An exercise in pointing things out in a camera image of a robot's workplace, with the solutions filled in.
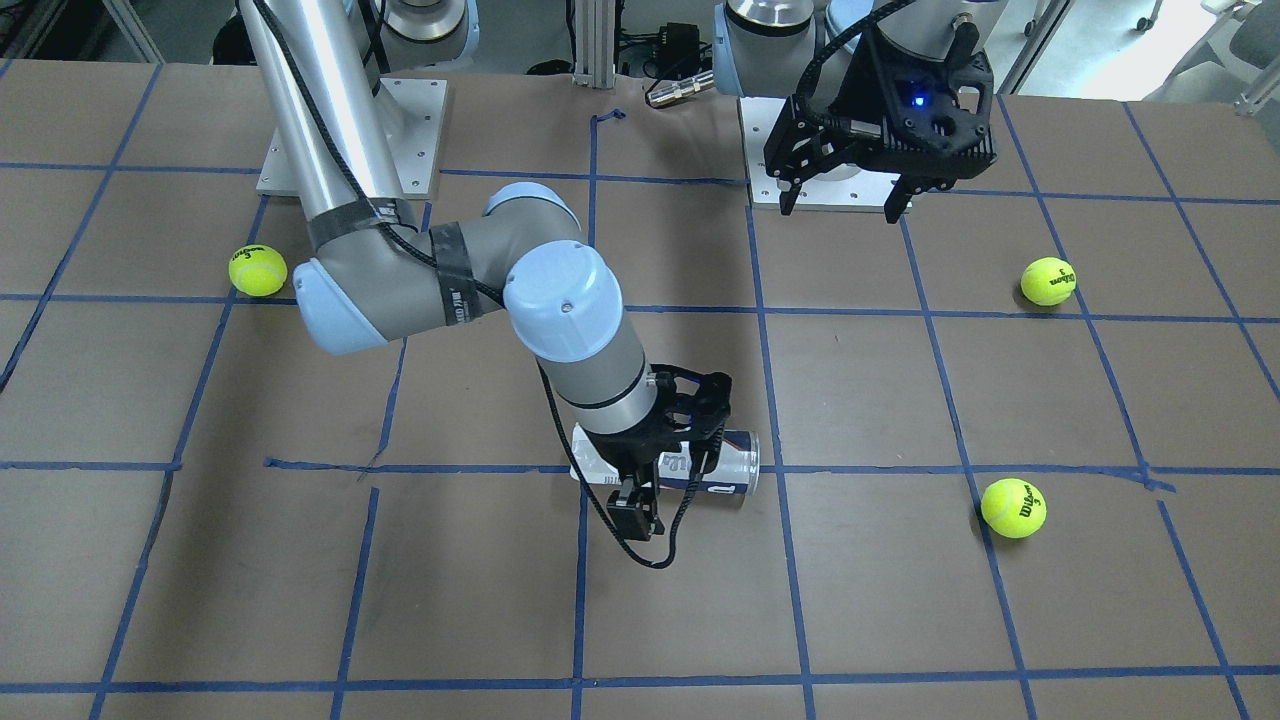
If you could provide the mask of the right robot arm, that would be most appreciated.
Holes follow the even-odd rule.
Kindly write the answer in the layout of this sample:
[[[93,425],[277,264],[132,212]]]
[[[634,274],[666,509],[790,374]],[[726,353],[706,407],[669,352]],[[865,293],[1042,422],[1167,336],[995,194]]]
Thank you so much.
[[[620,282],[544,184],[497,191],[479,219],[421,231],[340,1],[242,1],[302,204],[312,256],[292,284],[314,341],[352,354],[506,310],[553,391],[620,474],[603,512],[625,539],[664,532],[658,462],[716,465],[731,380],[652,363]]]

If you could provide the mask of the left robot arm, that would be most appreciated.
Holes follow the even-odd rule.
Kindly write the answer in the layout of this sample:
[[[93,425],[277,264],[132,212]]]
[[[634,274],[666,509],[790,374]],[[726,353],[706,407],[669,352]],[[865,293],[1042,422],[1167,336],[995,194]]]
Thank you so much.
[[[788,215],[812,184],[884,177],[867,197],[895,223],[915,196],[987,172],[1001,1],[726,1],[713,74],[733,97],[780,100],[751,190]]]

